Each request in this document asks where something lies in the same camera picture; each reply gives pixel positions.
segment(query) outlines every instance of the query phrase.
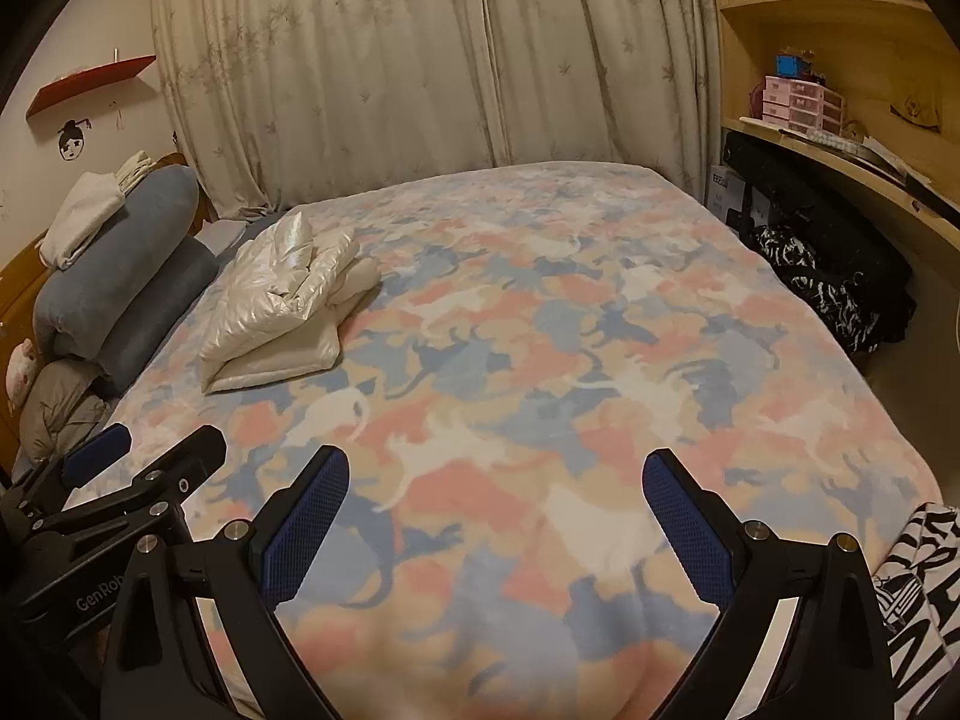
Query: red wall shelf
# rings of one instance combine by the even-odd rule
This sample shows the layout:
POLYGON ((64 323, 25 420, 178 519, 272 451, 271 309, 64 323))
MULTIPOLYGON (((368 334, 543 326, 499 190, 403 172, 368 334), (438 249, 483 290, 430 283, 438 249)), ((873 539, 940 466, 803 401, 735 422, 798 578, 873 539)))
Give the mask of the red wall shelf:
POLYGON ((48 83, 40 88, 34 101, 27 108, 27 118, 33 114, 45 111, 51 105, 62 103, 69 98, 75 98, 83 92, 89 92, 91 89, 99 89, 107 84, 117 83, 117 81, 126 81, 138 76, 147 67, 150 67, 157 61, 155 55, 138 56, 133 59, 124 59, 121 62, 112 62, 109 65, 101 65, 98 68, 90 68, 80 73, 66 76, 65 79, 48 83))

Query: cardboard box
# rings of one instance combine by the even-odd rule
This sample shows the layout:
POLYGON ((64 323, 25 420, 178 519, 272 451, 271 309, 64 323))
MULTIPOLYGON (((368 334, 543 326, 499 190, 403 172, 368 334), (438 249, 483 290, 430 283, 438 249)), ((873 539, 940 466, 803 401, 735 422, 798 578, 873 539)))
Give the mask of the cardboard box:
MULTIPOLYGON (((707 210, 727 224, 730 210, 743 208, 744 180, 731 167, 714 165, 707 185, 707 210)), ((757 226, 770 223, 770 201, 754 189, 754 208, 750 213, 757 226)))
POLYGON ((833 90, 821 86, 812 81, 799 81, 793 79, 778 79, 776 76, 767 76, 765 88, 769 92, 788 92, 791 95, 799 97, 812 98, 813 100, 822 100, 827 105, 834 108, 844 108, 846 101, 843 95, 838 95, 833 90))
POLYGON ((770 89, 763 90, 763 101, 765 103, 776 103, 777 105, 784 105, 787 108, 790 107, 790 93, 789 92, 774 92, 770 89))
POLYGON ((829 119, 815 113, 800 111, 797 108, 790 108, 790 124, 800 124, 806 129, 822 129, 825 132, 832 132, 834 135, 840 134, 840 122, 829 119))
POLYGON ((763 114, 765 116, 776 116, 778 119, 789 119, 790 108, 787 105, 777 105, 776 103, 763 103, 763 114))
POLYGON ((814 98, 802 98, 798 95, 790 95, 790 108, 797 108, 800 111, 815 113, 824 116, 827 119, 833 119, 837 124, 843 124, 843 109, 835 108, 832 105, 824 103, 824 100, 815 100, 814 98))

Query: gray pillow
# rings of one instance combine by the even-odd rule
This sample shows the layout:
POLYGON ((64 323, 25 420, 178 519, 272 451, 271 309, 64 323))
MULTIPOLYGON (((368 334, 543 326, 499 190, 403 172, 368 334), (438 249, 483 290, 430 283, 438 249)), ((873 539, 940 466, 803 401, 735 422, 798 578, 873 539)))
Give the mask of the gray pillow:
POLYGON ((104 372, 97 392, 122 395, 160 348, 170 329, 217 275, 213 253, 192 238, 176 247, 142 292, 133 298, 104 341, 96 362, 104 372))
POLYGON ((197 213, 190 167, 154 170, 66 271, 54 271, 34 304, 37 347, 51 360, 93 360, 117 319, 184 240, 197 213))

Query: wooden headboard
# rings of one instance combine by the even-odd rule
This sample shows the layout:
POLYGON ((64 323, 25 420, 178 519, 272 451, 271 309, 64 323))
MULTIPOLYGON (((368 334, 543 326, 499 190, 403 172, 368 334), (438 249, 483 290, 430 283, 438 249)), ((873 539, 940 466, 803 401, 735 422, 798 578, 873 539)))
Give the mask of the wooden headboard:
MULTIPOLYGON (((158 160, 152 168, 158 170, 167 165, 186 165, 183 154, 175 152, 158 160)), ((200 187, 200 202, 197 205, 197 215, 190 225, 190 234, 200 231, 205 220, 214 220, 216 215, 210 198, 200 187)), ((40 241, 44 232, 24 250, 18 253, 3 271, 0 271, 0 375, 6 381, 7 365, 14 348, 22 341, 30 338, 37 345, 34 337, 34 302, 40 288, 50 277, 51 272, 40 261, 40 241)), ((6 386, 0 397, 0 467, 10 473, 13 460, 20 447, 20 410, 13 408, 13 403, 7 399, 6 386)))

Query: shelf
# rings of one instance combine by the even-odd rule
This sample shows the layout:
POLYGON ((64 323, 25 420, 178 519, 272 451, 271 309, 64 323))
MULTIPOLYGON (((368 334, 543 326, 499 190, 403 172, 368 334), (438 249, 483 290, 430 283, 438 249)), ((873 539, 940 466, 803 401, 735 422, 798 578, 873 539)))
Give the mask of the shelf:
POLYGON ((875 172, 856 165, 824 148, 818 148, 817 146, 813 146, 812 143, 774 132, 774 130, 768 129, 767 127, 747 124, 747 122, 741 122, 738 121, 738 119, 724 119, 723 126, 726 127, 726 129, 733 129, 737 132, 743 132, 747 135, 752 135, 752 137, 769 141, 770 143, 776 143, 788 151, 793 151, 801 156, 805 156, 814 162, 818 162, 825 167, 829 167, 831 170, 841 173, 841 175, 845 175, 848 179, 889 200, 892 204, 896 205, 896 207, 908 213, 925 228, 928 228, 929 231, 935 233, 939 238, 949 244, 957 255, 960 255, 960 230, 940 215, 929 210, 925 205, 915 201, 910 194, 907 194, 906 191, 899 186, 887 181, 885 178, 881 178, 875 172))
POLYGON ((945 55, 956 47, 924 2, 912 0, 747 0, 720 7, 730 20, 762 25, 830 25, 919 43, 945 55))
POLYGON ((121 62, 112 62, 109 65, 101 65, 80 73, 74 73, 72 76, 66 76, 65 79, 47 84, 40 88, 34 101, 30 103, 30 107, 27 109, 27 118, 29 119, 33 114, 40 113, 40 111, 44 111, 57 103, 62 103, 64 100, 75 98, 83 92, 117 83, 117 81, 133 79, 154 64, 155 60, 157 60, 155 55, 124 59, 121 62))
POLYGON ((756 5, 756 4, 763 4, 764 2, 796 2, 796 1, 803 1, 803 2, 806 2, 807 4, 809 4, 810 1, 822 1, 825 4, 827 2, 834 2, 834 4, 836 2, 841 2, 842 4, 849 4, 850 2, 853 2, 854 4, 868 4, 866 6, 877 8, 877 9, 886 8, 886 7, 893 7, 893 8, 903 7, 903 8, 907 8, 908 10, 915 10, 915 11, 919 11, 920 13, 926 13, 930 15, 931 18, 935 18, 933 16, 933 11, 930 10, 929 5, 927 5, 925 2, 920 2, 916 0, 747 0, 744 2, 734 2, 733 4, 722 5, 720 6, 720 9, 736 10, 737 8, 749 7, 750 5, 756 5))

